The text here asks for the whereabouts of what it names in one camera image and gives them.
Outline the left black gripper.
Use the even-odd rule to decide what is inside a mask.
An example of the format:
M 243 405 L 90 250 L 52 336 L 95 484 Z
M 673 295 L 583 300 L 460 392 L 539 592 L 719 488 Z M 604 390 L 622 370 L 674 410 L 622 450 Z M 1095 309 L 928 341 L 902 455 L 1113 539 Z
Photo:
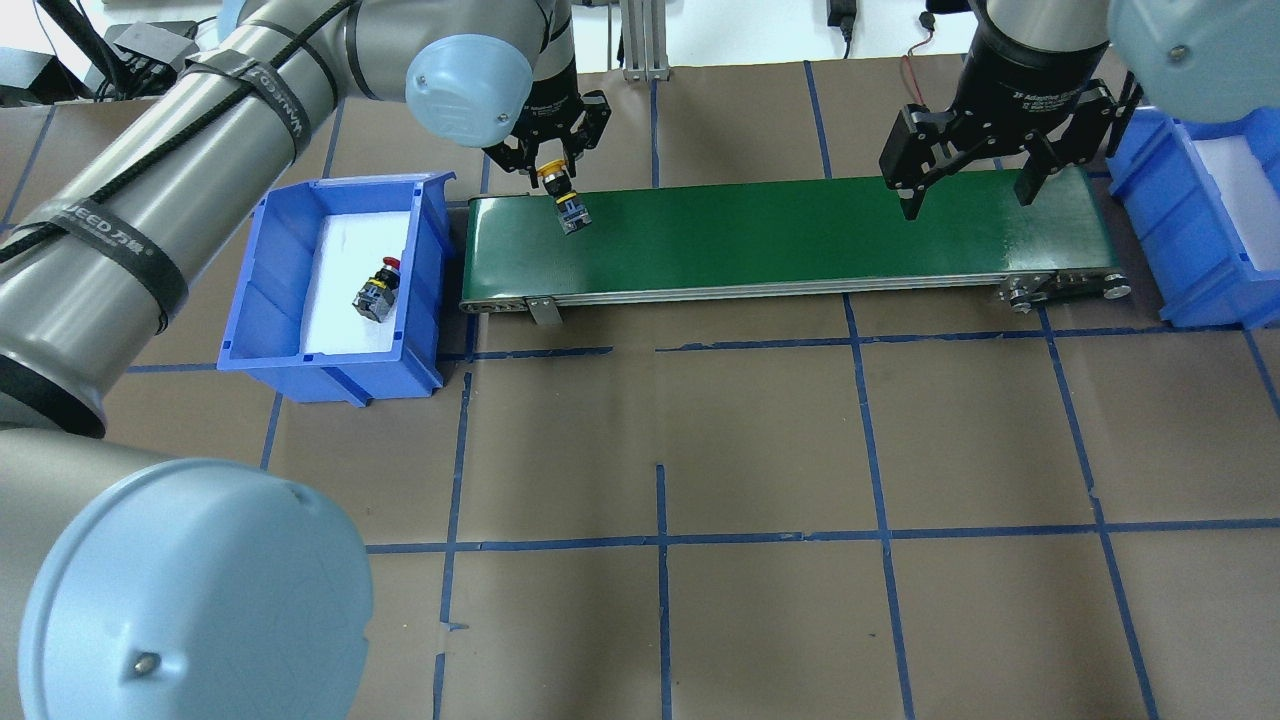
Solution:
M 503 172 L 539 181 L 538 154 L 543 143 L 558 140 L 568 167 L 598 147 L 612 118 L 612 108 L 602 90 L 563 97 L 531 97 L 509 135 L 515 145 L 500 141 L 485 147 L 485 155 Z

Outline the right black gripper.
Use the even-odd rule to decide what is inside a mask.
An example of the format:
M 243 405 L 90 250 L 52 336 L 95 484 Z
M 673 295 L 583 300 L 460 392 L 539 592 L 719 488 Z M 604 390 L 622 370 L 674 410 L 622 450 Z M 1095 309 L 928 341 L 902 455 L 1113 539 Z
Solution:
M 1030 206 L 1050 177 L 1117 149 L 1140 101 L 1132 77 L 1124 90 L 1116 97 L 1093 78 L 1062 94 L 1033 94 L 1023 82 L 964 76 L 948 108 L 909 102 L 895 117 L 881 173 L 904 219 L 914 222 L 932 184 L 979 160 L 1023 155 L 1015 196 Z

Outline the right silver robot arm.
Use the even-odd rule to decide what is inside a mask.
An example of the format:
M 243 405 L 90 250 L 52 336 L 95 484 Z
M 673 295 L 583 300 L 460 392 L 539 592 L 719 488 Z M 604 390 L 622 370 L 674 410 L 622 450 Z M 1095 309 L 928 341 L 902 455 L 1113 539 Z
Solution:
M 1183 120 L 1226 123 L 1277 105 L 1275 1 L 928 1 L 970 13 L 975 33 L 954 100 L 896 117 L 879 169 L 902 215 L 974 161 L 1024 156 L 1014 192 L 1114 151 L 1148 101 Z

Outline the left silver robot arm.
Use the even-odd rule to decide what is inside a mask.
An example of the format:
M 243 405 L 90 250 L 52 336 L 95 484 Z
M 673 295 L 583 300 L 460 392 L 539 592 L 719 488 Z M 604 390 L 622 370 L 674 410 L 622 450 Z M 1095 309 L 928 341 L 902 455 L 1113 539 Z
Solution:
M 576 86 L 568 1 L 230 1 L 3 242 L 3 716 L 343 719 L 369 553 L 325 495 L 106 441 L 102 401 L 348 94 L 497 155 Z

